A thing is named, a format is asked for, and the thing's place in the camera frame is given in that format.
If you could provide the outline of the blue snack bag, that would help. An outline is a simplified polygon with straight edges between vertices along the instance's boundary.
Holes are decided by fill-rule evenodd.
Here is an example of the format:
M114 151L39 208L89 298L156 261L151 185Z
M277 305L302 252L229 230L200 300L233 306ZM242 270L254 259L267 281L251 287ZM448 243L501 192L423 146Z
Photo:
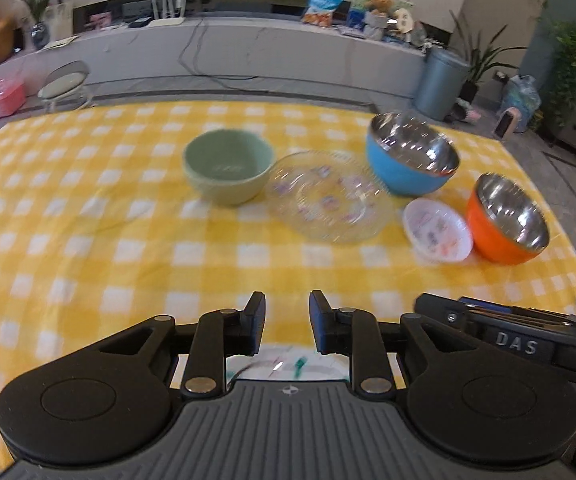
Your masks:
M343 0L308 0L301 21L321 28L332 25L332 17Z

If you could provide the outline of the grey blue trash bin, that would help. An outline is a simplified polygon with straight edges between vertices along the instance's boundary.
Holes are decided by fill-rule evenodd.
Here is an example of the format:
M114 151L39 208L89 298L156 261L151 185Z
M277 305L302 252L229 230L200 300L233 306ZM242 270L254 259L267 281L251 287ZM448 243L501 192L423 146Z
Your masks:
M470 64L450 50L434 47L426 58L413 106L423 115L442 120L452 110L470 71Z

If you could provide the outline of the clear glass patterned plate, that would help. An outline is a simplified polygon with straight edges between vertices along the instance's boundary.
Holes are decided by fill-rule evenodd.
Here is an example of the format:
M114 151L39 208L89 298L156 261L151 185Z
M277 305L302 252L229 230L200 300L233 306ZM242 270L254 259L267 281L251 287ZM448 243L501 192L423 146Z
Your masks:
M377 236L393 219L384 185L348 154L289 154L275 162L264 193L272 214L312 240L361 243Z

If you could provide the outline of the white fruity painted plate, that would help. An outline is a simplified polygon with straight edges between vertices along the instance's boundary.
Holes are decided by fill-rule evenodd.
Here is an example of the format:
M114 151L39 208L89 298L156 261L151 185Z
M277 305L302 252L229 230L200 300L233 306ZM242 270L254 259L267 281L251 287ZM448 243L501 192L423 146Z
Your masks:
M262 344L255 356L231 356L226 359L226 380L260 380L261 382L330 382L349 380L349 359L345 356L323 356L302 346Z

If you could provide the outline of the white wifi router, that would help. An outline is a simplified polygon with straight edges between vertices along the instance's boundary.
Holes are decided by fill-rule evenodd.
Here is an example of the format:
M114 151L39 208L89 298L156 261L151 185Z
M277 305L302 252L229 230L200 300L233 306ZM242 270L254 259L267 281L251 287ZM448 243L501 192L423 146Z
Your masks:
M151 19L148 27L181 25L185 21L187 0L150 0Z

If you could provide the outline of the blue steel bowl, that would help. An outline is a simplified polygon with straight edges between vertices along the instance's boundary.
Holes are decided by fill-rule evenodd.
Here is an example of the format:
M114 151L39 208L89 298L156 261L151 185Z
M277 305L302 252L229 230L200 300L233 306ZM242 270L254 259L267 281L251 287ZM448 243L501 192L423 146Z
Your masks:
M453 142L410 110L381 113L370 120L366 156L388 191L401 196L436 192L460 166Z

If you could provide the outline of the white tv console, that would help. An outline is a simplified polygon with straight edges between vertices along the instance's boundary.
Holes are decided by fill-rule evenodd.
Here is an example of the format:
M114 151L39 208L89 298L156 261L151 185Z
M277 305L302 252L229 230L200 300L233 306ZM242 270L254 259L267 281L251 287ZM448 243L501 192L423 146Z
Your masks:
M87 32L57 49L26 51L0 64L29 93L56 68L81 60L92 84L174 76L235 82L287 79L410 98L426 66L417 50L343 36L333 28L267 18L204 18L177 26Z

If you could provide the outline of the small white patterned dish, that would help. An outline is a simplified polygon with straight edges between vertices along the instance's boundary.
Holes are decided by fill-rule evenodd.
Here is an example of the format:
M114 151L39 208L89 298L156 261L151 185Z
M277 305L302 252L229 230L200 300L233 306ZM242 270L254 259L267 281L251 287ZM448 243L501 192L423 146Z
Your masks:
M416 198L402 213L405 235L424 258L443 263L466 260L474 247L464 218L438 200Z

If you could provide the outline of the blue water jug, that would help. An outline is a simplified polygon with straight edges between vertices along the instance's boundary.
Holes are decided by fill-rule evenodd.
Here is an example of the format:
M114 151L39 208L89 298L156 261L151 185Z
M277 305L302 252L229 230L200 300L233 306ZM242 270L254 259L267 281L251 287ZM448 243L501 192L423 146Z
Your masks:
M505 84L500 111L516 108L520 118L515 132L524 133L542 100L535 88L535 78L531 75L515 75Z

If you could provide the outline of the green ceramic bowl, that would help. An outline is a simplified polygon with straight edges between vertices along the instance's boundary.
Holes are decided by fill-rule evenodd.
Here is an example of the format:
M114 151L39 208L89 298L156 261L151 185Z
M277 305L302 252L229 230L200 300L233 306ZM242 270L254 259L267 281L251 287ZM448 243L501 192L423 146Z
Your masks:
M204 200L231 207L261 193L275 153L256 133L215 129L192 139L184 148L182 161L187 180Z

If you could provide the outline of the yellow white checkered tablecloth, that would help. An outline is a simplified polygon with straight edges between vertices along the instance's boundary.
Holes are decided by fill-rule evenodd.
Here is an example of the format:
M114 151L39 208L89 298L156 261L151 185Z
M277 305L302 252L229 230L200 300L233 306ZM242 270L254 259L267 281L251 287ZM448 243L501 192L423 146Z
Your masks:
M550 246L520 266L420 258L392 219L363 244L308 240L262 198L200 200L182 154L241 128L277 156L363 157L369 114L309 105L178 102L96 107L0 128L0 390L26 370L153 315L192 322L266 297L265 342L312 341L308 297L397 318L423 292L576 310L576 252L553 214ZM10 457L0 438L0 471Z

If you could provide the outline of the pink plastic box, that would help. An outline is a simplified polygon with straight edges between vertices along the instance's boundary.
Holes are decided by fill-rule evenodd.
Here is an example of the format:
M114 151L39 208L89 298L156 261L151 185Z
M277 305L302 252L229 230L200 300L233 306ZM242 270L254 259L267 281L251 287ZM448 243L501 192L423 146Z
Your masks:
M19 79L0 80L0 118L8 117L26 102L23 82Z

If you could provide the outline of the green potted floor plant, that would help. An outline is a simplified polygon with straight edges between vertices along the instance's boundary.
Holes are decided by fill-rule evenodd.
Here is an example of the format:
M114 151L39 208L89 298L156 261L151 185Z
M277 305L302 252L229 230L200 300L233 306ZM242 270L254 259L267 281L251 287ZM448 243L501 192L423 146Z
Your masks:
M499 68L516 70L517 65L500 62L497 58L506 52L526 50L526 47L500 47L496 44L497 40L501 38L507 29L507 24L503 25L497 32L494 32L489 41L484 44L481 30L474 34L466 18L459 18L453 11L450 11L450 15L455 25L457 38L462 46L460 53L463 53L463 58L469 65L468 75L458 98L467 103L472 103L479 91L479 84L486 73Z

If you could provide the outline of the orange steel bowl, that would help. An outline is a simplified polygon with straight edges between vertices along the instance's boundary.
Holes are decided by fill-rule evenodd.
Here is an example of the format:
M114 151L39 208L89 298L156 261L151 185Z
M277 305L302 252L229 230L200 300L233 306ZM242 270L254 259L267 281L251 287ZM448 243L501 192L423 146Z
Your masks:
M466 222L474 247L495 263L528 262L550 244L550 229L538 204L501 174L478 177L468 198Z

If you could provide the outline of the small pink heater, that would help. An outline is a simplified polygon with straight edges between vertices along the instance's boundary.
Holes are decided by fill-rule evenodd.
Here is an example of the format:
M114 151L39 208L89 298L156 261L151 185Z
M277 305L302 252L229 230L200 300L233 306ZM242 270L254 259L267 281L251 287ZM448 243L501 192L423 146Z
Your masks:
M505 108L498 118L493 129L493 134L499 139L503 139L506 134L513 133L521 119L521 113L516 107Z

